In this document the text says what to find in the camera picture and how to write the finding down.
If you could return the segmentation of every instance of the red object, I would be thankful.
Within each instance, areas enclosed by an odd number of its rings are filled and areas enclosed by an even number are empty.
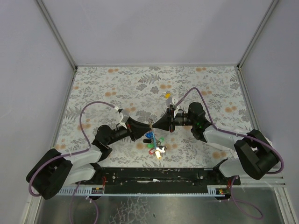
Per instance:
[[[229,179],[228,180],[228,185],[226,186],[226,189],[229,189],[230,185],[231,185],[231,180]]]
[[[103,180],[103,189],[104,189],[104,186],[105,186],[105,183],[106,183],[106,177],[102,177],[102,180]]]
[[[155,153],[155,149],[154,148],[152,148],[151,150],[149,150],[149,154],[150,155],[153,155]]]

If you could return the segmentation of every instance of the gray wall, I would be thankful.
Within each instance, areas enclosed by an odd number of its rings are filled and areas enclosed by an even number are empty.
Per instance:
[[[262,131],[285,161],[284,177],[299,215],[299,1],[281,0],[244,68]]]
[[[44,0],[78,65],[238,63],[271,0]]]
[[[19,222],[25,177],[49,149],[72,70],[33,0],[0,1],[0,222]]]

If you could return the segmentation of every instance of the yellow object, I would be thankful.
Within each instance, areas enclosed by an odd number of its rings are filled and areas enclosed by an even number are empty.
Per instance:
[[[171,93],[170,93],[170,91],[166,91],[165,98],[166,98],[166,99],[168,99],[170,96],[171,96]]]
[[[158,150],[155,151],[155,154],[156,154],[156,157],[157,157],[158,159],[161,158],[161,154],[160,154],[160,152],[159,152]]]

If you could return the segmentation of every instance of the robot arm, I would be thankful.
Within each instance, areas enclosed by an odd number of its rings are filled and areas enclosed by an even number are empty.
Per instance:
[[[179,113],[180,110],[173,106],[175,100],[169,99],[168,102],[169,108],[164,116],[153,124],[153,128],[173,132],[176,126],[192,126],[191,132],[197,140],[217,143],[235,150],[238,153],[238,159],[224,160],[217,166],[224,177],[248,174],[258,180],[279,162],[279,158],[267,147],[214,129],[206,119],[206,113],[200,103],[193,102],[189,105],[188,113]],[[64,185],[90,180],[98,175],[95,171],[98,166],[96,163],[106,159],[112,152],[112,148],[108,145],[128,136],[135,141],[151,130],[148,124],[133,120],[126,111],[120,109],[118,112],[121,118],[120,125],[113,130],[107,125],[100,126],[89,151],[59,158],[37,174],[32,186],[43,198],[53,197]],[[257,130],[249,133],[244,130],[242,133],[269,144]],[[27,182],[45,162],[61,154],[55,149],[49,150],[29,172],[26,177]]]
[[[216,130],[206,119],[206,112],[200,103],[193,102],[189,105],[188,113],[178,113],[176,116],[173,105],[167,109],[165,115],[157,121],[153,127],[173,132],[175,126],[192,126],[193,136],[202,142],[216,143],[221,146],[233,149],[238,154],[238,159],[226,160],[220,165],[219,170],[225,177],[248,174],[253,179],[261,179],[277,163],[279,158],[268,147],[250,139],[231,135]],[[231,132],[230,127],[222,127],[222,130]],[[238,134],[247,135],[258,139],[267,145],[270,143],[263,134],[253,129],[238,131]]]

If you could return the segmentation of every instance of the floral tablecloth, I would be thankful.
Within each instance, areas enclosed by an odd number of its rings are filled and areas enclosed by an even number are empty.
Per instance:
[[[165,92],[180,99],[190,88],[198,87],[204,96],[214,121],[227,126],[250,129],[235,69],[226,67],[79,67],[60,128],[57,150],[77,151],[87,147],[79,128],[82,108],[92,101],[106,101],[123,108],[130,116],[147,123],[148,118],[160,119],[166,110]],[[191,102],[202,102],[192,91],[181,104],[187,111]],[[116,111],[106,105],[92,105],[83,116],[83,127],[93,141],[100,125],[115,128]],[[174,133],[155,130],[164,137],[167,151],[158,160],[149,155],[142,142],[130,138],[110,147],[113,152],[100,162],[104,167],[213,167],[226,157],[237,157],[232,150],[219,150],[194,139],[191,127],[176,127]]]

